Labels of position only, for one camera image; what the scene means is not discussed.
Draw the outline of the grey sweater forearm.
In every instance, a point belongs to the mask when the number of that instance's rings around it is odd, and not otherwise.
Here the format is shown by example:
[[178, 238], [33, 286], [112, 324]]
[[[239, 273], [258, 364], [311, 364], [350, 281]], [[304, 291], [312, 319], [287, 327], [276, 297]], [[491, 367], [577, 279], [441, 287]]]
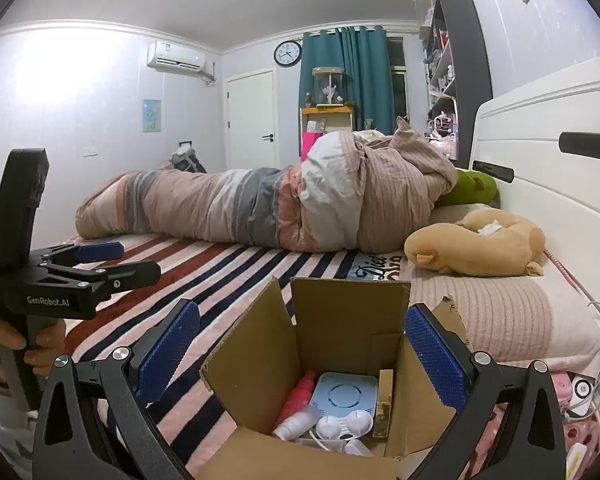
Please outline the grey sweater forearm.
[[21, 479], [32, 479], [37, 412], [25, 412], [11, 396], [0, 393], [0, 451]]

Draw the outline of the person's left hand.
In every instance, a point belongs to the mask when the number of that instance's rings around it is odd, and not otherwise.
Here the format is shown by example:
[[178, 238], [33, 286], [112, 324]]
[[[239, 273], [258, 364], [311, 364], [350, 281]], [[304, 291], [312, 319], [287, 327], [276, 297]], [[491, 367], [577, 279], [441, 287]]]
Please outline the person's left hand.
[[[55, 360], [65, 353], [66, 323], [58, 320], [53, 326], [38, 332], [35, 339], [35, 348], [28, 350], [24, 356], [26, 362], [35, 375], [47, 377], [50, 374]], [[0, 348], [17, 351], [26, 348], [27, 341], [12, 326], [0, 320]], [[6, 373], [0, 359], [0, 394], [9, 396]]]

